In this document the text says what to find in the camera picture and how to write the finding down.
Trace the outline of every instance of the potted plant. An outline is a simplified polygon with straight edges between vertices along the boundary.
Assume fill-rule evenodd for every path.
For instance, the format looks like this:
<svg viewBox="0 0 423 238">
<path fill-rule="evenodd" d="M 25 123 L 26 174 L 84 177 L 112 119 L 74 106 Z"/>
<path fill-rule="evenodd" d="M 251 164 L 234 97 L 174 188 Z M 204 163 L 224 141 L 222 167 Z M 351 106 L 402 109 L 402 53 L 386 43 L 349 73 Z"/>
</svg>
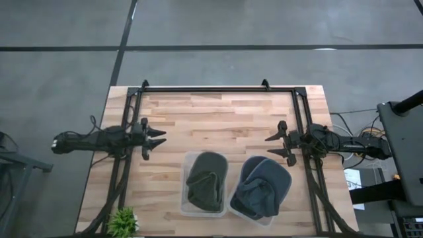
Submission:
<svg viewBox="0 0 423 238">
<path fill-rule="evenodd" d="M 137 216 L 132 208 L 123 208 L 111 215 L 107 233 L 113 237 L 129 238 L 138 230 Z"/>
</svg>

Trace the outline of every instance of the clear plastic container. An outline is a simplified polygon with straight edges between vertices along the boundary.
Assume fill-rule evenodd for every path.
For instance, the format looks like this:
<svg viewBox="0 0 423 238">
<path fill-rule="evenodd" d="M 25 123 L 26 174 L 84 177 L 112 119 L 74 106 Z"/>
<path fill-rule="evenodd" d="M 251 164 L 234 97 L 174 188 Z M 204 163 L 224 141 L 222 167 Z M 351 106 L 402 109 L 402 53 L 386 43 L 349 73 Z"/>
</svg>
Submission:
<svg viewBox="0 0 423 238">
<path fill-rule="evenodd" d="M 274 216 L 269 217 L 269 218 L 263 217 L 263 218 L 258 219 L 258 220 L 253 220 L 253 219 L 249 218 L 248 216 L 242 214 L 241 212 L 238 212 L 237 210 L 235 210 L 234 208 L 231 207 L 231 200 L 232 200 L 233 195 L 235 194 L 235 191 L 237 190 L 238 184 L 239 184 L 239 179 L 233 185 L 232 191 L 229 194 L 229 197 L 227 199 L 227 208 L 228 208 L 228 210 L 230 212 L 232 212 L 233 214 L 239 216 L 240 218 L 243 218 L 243 219 L 245 219 L 245 220 L 247 220 L 247 221 L 249 221 L 251 223 L 254 223 L 256 225 L 259 225 L 261 227 L 269 227 L 270 225 L 272 225 Z"/>
<path fill-rule="evenodd" d="M 226 208 L 226 195 L 227 195 L 227 183 L 225 179 L 225 188 L 223 189 L 223 208 L 220 212 L 210 212 L 205 211 L 201 208 L 197 208 L 192 203 L 188 201 L 188 186 L 186 185 L 186 180 L 190 176 L 190 171 L 197 157 L 203 152 L 188 152 L 185 156 L 185 160 L 182 164 L 180 170 L 180 183 L 182 184 L 182 196 L 180 201 L 180 212 L 184 216 L 195 216 L 195 217 L 209 217 L 209 218 L 219 218 L 225 215 Z"/>
</svg>

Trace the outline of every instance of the dark gray fabric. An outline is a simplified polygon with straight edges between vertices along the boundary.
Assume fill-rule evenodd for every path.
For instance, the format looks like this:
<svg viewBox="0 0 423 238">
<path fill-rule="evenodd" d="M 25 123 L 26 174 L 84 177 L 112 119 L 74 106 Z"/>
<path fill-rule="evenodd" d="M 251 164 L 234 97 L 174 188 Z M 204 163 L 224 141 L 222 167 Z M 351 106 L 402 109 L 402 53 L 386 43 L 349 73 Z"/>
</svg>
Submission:
<svg viewBox="0 0 423 238">
<path fill-rule="evenodd" d="M 239 184 L 237 198 L 246 209 L 250 209 L 260 216 L 278 215 L 275 191 L 270 183 L 261 178 L 256 178 L 248 184 Z"/>
<path fill-rule="evenodd" d="M 276 216 L 290 186 L 291 175 L 279 163 L 252 157 L 243 166 L 231 206 L 254 220 Z"/>
</svg>

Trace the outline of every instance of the table leg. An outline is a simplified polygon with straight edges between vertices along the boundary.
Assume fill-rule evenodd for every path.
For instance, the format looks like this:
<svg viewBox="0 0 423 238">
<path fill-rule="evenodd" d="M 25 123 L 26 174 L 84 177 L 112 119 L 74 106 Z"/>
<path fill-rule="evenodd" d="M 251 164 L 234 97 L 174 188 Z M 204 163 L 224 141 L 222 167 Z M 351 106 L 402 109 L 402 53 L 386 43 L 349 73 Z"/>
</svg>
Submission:
<svg viewBox="0 0 423 238">
<path fill-rule="evenodd" d="M 400 180 L 392 180 L 365 188 L 350 190 L 353 204 L 376 202 L 382 200 L 406 200 Z"/>
<path fill-rule="evenodd" d="M 18 212 L 18 204 L 22 199 L 26 184 L 28 183 L 32 172 L 32 167 L 30 165 L 26 165 L 22 169 L 24 170 L 24 172 L 22 172 L 20 182 L 15 192 L 12 194 L 12 200 L 10 201 L 10 205 L 6 210 L 3 220 L 1 221 L 2 224 L 0 226 L 0 237 L 8 237 L 11 225 L 13 224 L 16 214 Z"/>
</svg>

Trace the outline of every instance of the wooden table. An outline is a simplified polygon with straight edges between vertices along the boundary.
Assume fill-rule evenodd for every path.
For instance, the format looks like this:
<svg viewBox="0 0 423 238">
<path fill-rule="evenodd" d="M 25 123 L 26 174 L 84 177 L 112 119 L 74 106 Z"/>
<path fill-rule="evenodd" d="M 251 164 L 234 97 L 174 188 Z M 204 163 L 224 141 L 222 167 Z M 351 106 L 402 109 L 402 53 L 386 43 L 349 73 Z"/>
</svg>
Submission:
<svg viewBox="0 0 423 238">
<path fill-rule="evenodd" d="M 331 127 L 323 87 L 306 88 L 313 122 Z M 126 92 L 127 87 L 110 88 L 103 128 L 120 125 Z M 266 152 L 282 147 L 281 140 L 264 141 L 276 133 L 280 120 L 287 121 L 288 130 L 297 129 L 289 93 L 144 93 L 141 117 L 148 117 L 151 127 L 166 131 L 160 138 L 167 141 L 151 152 L 149 161 L 142 159 L 141 148 L 134 150 L 125 205 L 133 207 L 139 218 L 138 235 L 315 235 L 301 151 L 293 150 L 297 155 L 293 167 L 288 167 L 282 157 Z M 222 153 L 228 159 L 229 191 L 251 155 L 267 156 L 289 171 L 292 186 L 270 227 L 252 225 L 230 212 L 222 218 L 180 214 L 181 163 L 186 152 L 205 150 Z M 105 155 L 95 153 L 94 161 Z M 331 203 L 347 224 L 358 230 L 340 158 L 331 155 L 323 161 Z M 109 159 L 91 169 L 76 231 L 84 230 L 106 202 L 112 164 L 113 159 Z M 323 207 L 319 207 L 326 226 Z"/>
</svg>

